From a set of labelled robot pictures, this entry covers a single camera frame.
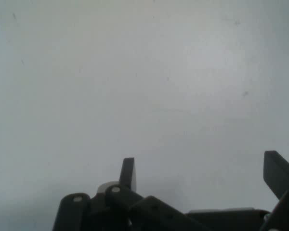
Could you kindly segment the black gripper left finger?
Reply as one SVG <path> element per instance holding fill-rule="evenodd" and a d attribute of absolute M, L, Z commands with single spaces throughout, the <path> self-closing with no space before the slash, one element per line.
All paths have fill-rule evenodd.
<path fill-rule="evenodd" d="M 65 196 L 54 231 L 205 231 L 207 227 L 163 201 L 136 193 L 134 158 L 124 158 L 118 181 L 85 193 Z"/>

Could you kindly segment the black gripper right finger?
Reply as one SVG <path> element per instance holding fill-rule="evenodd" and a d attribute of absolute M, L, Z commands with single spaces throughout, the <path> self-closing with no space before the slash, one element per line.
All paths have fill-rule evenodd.
<path fill-rule="evenodd" d="M 264 152 L 263 179 L 278 199 L 262 231 L 289 231 L 289 162 L 277 151 Z"/>

